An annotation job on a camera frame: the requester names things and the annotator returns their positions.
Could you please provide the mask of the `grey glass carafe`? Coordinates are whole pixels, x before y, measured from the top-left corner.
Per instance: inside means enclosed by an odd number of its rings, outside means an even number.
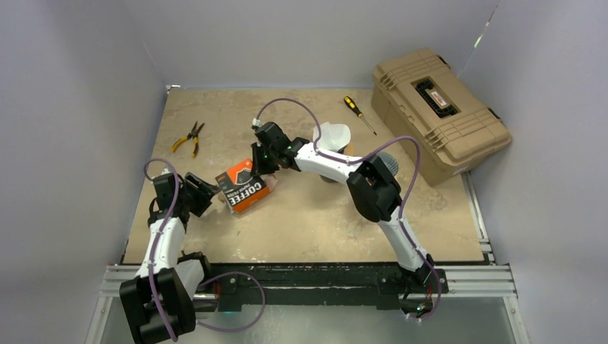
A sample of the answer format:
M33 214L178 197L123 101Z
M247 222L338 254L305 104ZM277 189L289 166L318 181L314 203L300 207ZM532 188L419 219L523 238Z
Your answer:
M340 181L334 180L332 178L328 178L325 176L320 176L321 180L326 182L326 183L340 183Z

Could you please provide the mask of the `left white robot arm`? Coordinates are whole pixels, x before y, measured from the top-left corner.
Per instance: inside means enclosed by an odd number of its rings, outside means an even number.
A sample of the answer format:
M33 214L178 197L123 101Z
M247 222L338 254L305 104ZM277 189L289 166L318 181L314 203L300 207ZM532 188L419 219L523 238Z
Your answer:
M160 343L193 331L194 293L207 292L214 283L204 254L184 254L181 245L190 216L200 217L219 188L192 173L165 173L152 183L156 197L148 207L145 259L135 277L119 288L135 343Z

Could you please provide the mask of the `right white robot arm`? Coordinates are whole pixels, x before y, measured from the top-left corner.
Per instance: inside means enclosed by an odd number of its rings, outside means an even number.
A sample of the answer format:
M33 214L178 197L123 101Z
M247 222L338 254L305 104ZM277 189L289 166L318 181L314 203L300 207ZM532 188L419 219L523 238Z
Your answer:
M252 144L255 175L285 168L318 174L347 186L356 210L379 226L394 250L404 286L418 292L440 282L431 256L404 216L407 198L376 152L357 158L324 150L304 138L289 139L274 122L254 120L252 128L257 138Z

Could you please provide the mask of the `white paper coffee filter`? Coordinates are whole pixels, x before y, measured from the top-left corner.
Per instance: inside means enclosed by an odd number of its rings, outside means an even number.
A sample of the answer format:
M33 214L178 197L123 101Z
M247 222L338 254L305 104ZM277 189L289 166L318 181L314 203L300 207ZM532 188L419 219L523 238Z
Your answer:
M318 148L342 153L351 142L351 130L346 124L324 122L320 129L314 127L313 142Z

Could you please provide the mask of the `orange coffee filter box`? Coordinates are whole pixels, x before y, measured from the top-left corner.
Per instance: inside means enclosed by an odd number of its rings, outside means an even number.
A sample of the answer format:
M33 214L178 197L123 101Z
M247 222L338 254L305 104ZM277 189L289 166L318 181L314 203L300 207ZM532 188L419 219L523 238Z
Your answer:
M253 162L245 159L215 177L232 214L241 214L268 196L277 184L274 174L255 176Z

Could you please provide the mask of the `blue glass dripper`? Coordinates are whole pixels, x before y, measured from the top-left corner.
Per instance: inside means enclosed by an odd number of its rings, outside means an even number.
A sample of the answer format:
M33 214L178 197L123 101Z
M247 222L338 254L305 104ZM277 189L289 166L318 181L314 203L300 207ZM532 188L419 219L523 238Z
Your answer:
M396 176L398 174L399 163L395 157L393 157L393 155L381 151L377 153L377 156L383 161L384 165L387 167L392 176Z

